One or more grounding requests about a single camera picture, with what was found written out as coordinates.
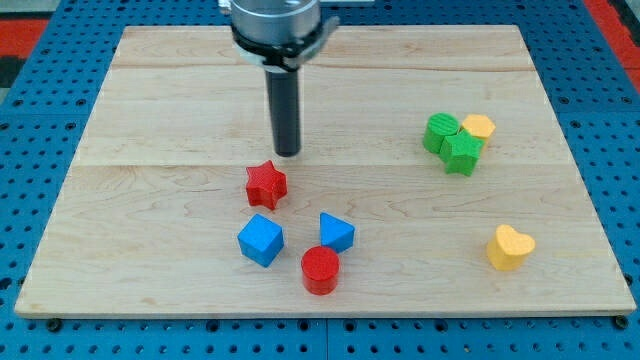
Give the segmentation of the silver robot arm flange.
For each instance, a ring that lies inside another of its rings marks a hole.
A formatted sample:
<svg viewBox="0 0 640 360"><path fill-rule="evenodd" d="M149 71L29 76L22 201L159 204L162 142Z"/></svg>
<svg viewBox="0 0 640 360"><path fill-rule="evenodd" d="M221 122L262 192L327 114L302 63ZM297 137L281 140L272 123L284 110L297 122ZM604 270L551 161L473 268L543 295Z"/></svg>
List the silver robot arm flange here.
<svg viewBox="0 0 640 360"><path fill-rule="evenodd" d="M318 0L228 0L235 48L246 62L271 73L298 71L316 57L340 19L324 19Z"/></svg>

